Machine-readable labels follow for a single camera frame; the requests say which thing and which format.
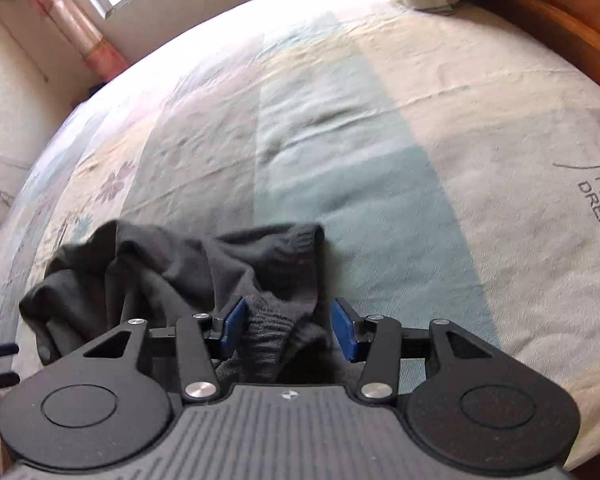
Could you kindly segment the dark grey trousers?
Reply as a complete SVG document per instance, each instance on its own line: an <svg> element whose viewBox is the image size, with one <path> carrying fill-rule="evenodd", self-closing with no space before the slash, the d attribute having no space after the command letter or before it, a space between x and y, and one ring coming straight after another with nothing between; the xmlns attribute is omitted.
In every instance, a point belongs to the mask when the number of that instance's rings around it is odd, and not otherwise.
<svg viewBox="0 0 600 480"><path fill-rule="evenodd" d="M332 340L318 223L279 224L219 237L122 220L61 246L21 299L43 364L131 318L152 327L246 300L237 350L220 383L352 384L358 370Z"/></svg>

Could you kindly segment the pastel patchwork bed sheet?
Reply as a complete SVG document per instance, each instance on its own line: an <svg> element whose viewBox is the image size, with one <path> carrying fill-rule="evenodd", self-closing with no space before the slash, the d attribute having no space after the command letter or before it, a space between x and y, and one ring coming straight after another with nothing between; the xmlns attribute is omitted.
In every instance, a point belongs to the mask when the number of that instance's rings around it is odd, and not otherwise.
<svg viewBox="0 0 600 480"><path fill-rule="evenodd" d="M252 0L148 55L60 127L0 231L20 298L111 219L224 234L312 221L358 310L444 316L577 401L600 454L600 87L475 6Z"/></svg>

